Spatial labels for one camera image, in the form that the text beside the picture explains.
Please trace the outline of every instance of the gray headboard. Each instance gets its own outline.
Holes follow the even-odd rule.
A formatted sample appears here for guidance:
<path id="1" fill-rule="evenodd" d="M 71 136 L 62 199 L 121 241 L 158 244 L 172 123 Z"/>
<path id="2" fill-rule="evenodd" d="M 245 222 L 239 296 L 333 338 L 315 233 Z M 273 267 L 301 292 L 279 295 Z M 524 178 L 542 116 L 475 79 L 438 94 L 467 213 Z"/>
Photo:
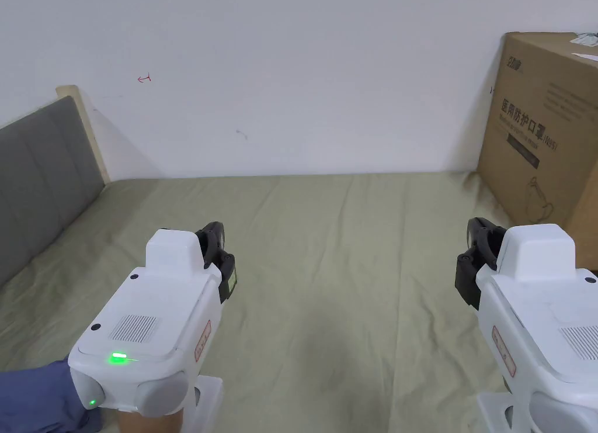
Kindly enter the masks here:
<path id="1" fill-rule="evenodd" d="M 0 129 L 0 286 L 93 202 L 104 186 L 72 97 Z"/>

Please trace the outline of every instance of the cardboard box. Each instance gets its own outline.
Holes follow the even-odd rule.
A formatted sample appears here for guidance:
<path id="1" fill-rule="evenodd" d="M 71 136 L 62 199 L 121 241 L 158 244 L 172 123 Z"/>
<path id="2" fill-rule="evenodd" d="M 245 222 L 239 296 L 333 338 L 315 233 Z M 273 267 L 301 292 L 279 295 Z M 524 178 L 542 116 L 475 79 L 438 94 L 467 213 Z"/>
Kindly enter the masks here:
<path id="1" fill-rule="evenodd" d="M 598 269 L 598 46 L 576 37 L 506 35 L 478 172 L 515 224 L 558 224 Z"/>

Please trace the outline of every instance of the white wall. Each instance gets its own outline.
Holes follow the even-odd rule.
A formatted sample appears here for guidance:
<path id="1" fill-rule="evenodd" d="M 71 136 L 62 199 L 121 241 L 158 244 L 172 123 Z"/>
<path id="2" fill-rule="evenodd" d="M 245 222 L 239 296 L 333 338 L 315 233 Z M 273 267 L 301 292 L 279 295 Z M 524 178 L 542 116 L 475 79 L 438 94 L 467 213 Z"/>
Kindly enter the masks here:
<path id="1" fill-rule="evenodd" d="M 0 124 L 77 84 L 113 179 L 473 169 L 501 35 L 597 1 L 0 0 Z"/>

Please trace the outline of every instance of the green bed sheet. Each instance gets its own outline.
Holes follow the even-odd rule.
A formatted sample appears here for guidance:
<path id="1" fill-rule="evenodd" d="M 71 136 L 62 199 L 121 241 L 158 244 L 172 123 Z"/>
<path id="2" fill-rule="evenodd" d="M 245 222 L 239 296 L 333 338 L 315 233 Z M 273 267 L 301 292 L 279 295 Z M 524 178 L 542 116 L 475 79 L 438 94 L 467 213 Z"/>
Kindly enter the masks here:
<path id="1" fill-rule="evenodd" d="M 217 432 L 473 431 L 502 379 L 454 289 L 472 216 L 508 224 L 475 174 L 111 183 L 0 290 L 0 369 L 65 357 L 157 229 L 221 220 L 239 285 L 202 369 Z"/>

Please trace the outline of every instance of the black label on box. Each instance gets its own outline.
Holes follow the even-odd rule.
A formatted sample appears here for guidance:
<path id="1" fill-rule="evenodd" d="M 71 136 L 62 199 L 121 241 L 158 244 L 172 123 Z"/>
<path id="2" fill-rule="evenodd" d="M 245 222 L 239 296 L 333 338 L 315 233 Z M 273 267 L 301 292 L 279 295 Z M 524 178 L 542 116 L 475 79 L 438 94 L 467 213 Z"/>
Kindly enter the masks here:
<path id="1" fill-rule="evenodd" d="M 524 145 L 521 141 L 519 141 L 518 139 L 516 139 L 515 137 L 513 137 L 510 134 L 506 137 L 506 141 L 513 148 L 515 148 L 515 151 L 517 151 L 519 154 L 521 154 L 523 156 L 523 158 L 531 164 L 532 167 L 538 169 L 538 165 L 540 165 L 540 159 L 538 157 L 536 157 L 530 150 L 528 150 L 526 147 L 524 147 Z"/>

